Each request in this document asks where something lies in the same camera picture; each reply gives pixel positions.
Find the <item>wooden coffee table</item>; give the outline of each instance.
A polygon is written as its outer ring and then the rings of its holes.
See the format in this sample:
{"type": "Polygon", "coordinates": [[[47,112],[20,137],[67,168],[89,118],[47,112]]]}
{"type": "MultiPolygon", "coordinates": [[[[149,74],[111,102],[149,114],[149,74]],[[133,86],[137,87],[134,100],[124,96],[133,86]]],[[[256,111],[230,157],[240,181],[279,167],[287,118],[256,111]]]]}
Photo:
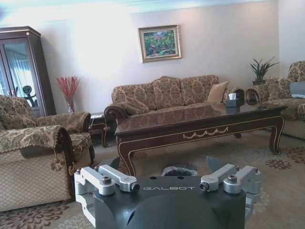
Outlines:
{"type": "Polygon", "coordinates": [[[130,117],[117,126],[118,152],[129,174],[135,176],[131,156],[136,151],[225,135],[240,138],[242,132],[271,128],[269,148],[279,155],[284,127],[281,111],[285,108],[247,104],[226,108],[223,104],[213,104],[130,117]]]}

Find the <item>wall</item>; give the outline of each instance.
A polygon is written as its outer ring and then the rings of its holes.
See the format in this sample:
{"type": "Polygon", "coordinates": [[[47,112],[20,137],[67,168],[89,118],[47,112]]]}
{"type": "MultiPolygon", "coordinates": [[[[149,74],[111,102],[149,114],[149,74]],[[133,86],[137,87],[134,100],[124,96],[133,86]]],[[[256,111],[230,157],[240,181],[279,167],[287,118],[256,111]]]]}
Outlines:
{"type": "MultiPolygon", "coordinates": [[[[87,12],[73,20],[31,23],[42,44],[56,110],[65,113],[56,77],[81,78],[76,110],[99,112],[117,85],[148,83],[163,75],[216,74],[231,86],[249,87],[252,58],[278,60],[277,1],[114,14],[87,12]],[[139,27],[179,24],[183,58],[142,63],[139,27]]],[[[268,72],[277,76],[278,68],[268,72]]]]}
{"type": "Polygon", "coordinates": [[[279,0],[280,75],[286,77],[289,66],[305,60],[305,1],[279,0]]]}

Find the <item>red dried branches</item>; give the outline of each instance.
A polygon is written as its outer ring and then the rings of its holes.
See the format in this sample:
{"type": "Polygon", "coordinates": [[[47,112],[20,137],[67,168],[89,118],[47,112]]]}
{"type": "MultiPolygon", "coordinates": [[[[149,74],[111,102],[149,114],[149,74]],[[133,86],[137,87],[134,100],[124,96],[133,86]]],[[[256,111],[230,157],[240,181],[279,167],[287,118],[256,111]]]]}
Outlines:
{"type": "Polygon", "coordinates": [[[76,76],[56,78],[57,84],[72,112],[74,112],[73,97],[80,80],[76,76]]]}

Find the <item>landscape painting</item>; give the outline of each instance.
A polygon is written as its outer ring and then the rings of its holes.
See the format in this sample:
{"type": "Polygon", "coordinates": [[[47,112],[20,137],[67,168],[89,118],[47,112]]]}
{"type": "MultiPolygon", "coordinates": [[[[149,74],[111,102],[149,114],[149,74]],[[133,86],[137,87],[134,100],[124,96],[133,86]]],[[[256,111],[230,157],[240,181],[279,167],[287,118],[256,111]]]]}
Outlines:
{"type": "Polygon", "coordinates": [[[181,58],[178,26],[140,28],[143,62],[181,58]]]}

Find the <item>display cabinet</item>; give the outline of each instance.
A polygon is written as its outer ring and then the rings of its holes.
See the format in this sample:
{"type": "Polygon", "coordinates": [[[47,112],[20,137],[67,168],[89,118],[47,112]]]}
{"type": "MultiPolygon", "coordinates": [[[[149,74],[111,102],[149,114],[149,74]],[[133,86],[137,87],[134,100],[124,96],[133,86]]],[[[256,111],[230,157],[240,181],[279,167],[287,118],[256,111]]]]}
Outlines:
{"type": "Polygon", "coordinates": [[[0,28],[0,60],[1,95],[25,98],[36,117],[56,114],[39,32],[0,28]]]}

